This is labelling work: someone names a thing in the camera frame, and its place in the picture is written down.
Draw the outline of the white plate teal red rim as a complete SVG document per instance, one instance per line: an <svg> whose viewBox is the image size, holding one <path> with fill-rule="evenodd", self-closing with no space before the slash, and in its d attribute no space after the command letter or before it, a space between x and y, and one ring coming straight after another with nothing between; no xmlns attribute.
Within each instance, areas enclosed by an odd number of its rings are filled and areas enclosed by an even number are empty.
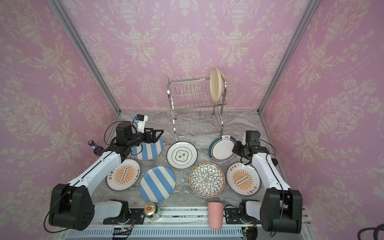
<svg viewBox="0 0 384 240"><path fill-rule="evenodd" d="M230 135L223 135L215 140L209 146L209 158L216 163L223 163L230 160L235 154L232 152L237 140Z"/></svg>

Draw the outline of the white plate green quatrefoil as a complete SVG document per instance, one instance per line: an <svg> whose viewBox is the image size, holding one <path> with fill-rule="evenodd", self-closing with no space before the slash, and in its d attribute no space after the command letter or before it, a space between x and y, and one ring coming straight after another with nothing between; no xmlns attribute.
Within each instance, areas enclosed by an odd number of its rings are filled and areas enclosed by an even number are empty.
<svg viewBox="0 0 384 240"><path fill-rule="evenodd" d="M198 158L196 147L185 141L174 143L167 151L168 163L176 169L191 167Z"/></svg>

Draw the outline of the plain cream plate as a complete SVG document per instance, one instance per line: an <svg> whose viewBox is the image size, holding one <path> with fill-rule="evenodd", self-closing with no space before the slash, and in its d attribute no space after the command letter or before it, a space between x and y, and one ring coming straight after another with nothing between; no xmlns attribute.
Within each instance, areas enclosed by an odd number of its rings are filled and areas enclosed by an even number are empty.
<svg viewBox="0 0 384 240"><path fill-rule="evenodd" d="M225 80L218 68L212 68L210 73L210 94L215 104L219 104L225 95Z"/></svg>

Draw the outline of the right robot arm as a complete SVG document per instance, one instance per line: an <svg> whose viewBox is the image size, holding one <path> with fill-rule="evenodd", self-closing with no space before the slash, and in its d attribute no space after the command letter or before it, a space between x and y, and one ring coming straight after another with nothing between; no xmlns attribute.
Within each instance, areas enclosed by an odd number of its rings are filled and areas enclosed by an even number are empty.
<svg viewBox="0 0 384 240"><path fill-rule="evenodd" d="M263 200L242 200L240 218L245 223L260 221L264 231L273 237L276 233L299 234L302 229L303 196L293 190L278 172L277 159L261 146L258 131L246 131L244 141L238 141L232 152L248 160L245 166L256 170L265 188Z"/></svg>

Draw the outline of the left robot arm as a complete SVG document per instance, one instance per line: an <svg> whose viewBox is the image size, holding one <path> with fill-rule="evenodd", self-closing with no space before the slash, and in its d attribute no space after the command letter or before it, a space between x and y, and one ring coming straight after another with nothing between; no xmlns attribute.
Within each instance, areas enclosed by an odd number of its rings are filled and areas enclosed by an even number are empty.
<svg viewBox="0 0 384 240"><path fill-rule="evenodd" d="M107 175L116 169L140 144L156 143L163 130L147 128L144 121L119 121L114 137L104 153L87 170L67 184L56 185L50 209L43 221L66 230L85 230L91 223L134 224L129 203L109 200L93 203L92 194Z"/></svg>

